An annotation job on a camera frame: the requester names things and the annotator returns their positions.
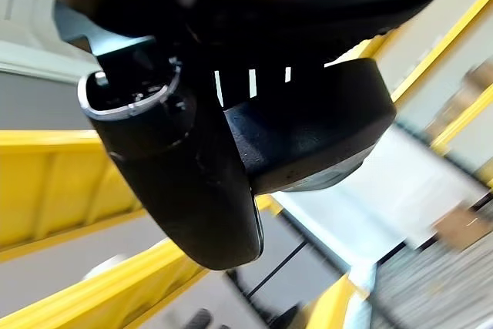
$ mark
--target ceiling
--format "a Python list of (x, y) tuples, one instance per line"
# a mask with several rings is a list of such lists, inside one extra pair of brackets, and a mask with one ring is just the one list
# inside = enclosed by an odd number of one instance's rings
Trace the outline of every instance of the ceiling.
[[(98, 69), (92, 55), (59, 39), (52, 20), (52, 3), (53, 0), (0, 0), (0, 70), (31, 70), (29, 75), (39, 72), (40, 77), (74, 82), (81, 74)], [(42, 60), (42, 65), (35, 60)], [(73, 78), (67, 78), (69, 69), (73, 70)]]

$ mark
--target cardboard box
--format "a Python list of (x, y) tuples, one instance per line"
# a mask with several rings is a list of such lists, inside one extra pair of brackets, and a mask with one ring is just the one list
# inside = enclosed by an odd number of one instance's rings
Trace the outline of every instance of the cardboard box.
[(434, 224), (439, 240), (465, 250), (493, 230), (493, 224), (460, 204)]

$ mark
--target black cable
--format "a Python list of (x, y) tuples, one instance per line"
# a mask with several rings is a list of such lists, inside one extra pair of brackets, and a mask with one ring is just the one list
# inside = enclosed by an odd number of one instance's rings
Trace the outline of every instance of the black cable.
[(251, 298), (267, 281), (270, 280), (271, 277), (274, 276), (274, 274), (279, 271), (285, 264), (287, 264), (294, 256), (296, 256), (296, 254), (298, 252), (301, 251), (301, 249), (303, 247), (305, 247), (307, 245), (307, 241), (303, 241), (300, 243), (300, 245), (298, 247), (296, 247), (293, 252), (291, 252), (290, 254), (287, 255), (287, 257), (281, 261), (281, 263), (279, 265), (276, 266), (276, 268), (274, 270), (272, 270), (269, 275), (267, 275), (260, 283), (258, 283), (258, 285), (253, 288), (251, 290), (251, 292), (249, 292), (247, 295), (246, 295), (246, 298)]

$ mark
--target yellow railing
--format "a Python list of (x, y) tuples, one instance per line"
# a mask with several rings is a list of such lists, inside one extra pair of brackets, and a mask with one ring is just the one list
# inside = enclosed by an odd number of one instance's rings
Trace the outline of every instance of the yellow railing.
[(401, 106), (412, 95), (412, 92), (421, 86), (426, 75), (438, 64), (445, 52), (452, 48), (461, 35), (476, 23), (480, 13), (491, 3), (491, 0), (477, 0), (413, 72), (392, 92), (391, 97), (397, 107)]
[(206, 270), (167, 240), (98, 276), (0, 319), (3, 329), (134, 328)]
[(448, 144), (471, 123), (478, 115), (493, 102), (493, 85), (490, 85), (459, 117), (448, 125), (445, 130), (431, 142), (431, 148), (438, 153), (446, 154)]
[(0, 163), (0, 261), (146, 214), (92, 130), (0, 131)]

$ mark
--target silver trim ring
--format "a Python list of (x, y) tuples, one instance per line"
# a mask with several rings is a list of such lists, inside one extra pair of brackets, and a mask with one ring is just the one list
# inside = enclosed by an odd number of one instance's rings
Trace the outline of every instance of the silver trim ring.
[(175, 75), (171, 80), (169, 85), (164, 85), (161, 90), (159, 90), (156, 94), (140, 100), (135, 103), (130, 103), (125, 106), (121, 106), (113, 109), (105, 109), (99, 111), (97, 109), (93, 109), (89, 104), (87, 99), (87, 81), (90, 76), (94, 75), (96, 72), (83, 76), (79, 80), (79, 84), (77, 85), (77, 98), (79, 99), (79, 104), (82, 108), (82, 111), (91, 119), (96, 119), (98, 121), (117, 121), (121, 119), (128, 119), (132, 116), (137, 116), (140, 113), (143, 113), (152, 107), (155, 104), (163, 104), (166, 99), (176, 90), (176, 87), (179, 83), (179, 67), (176, 67)]

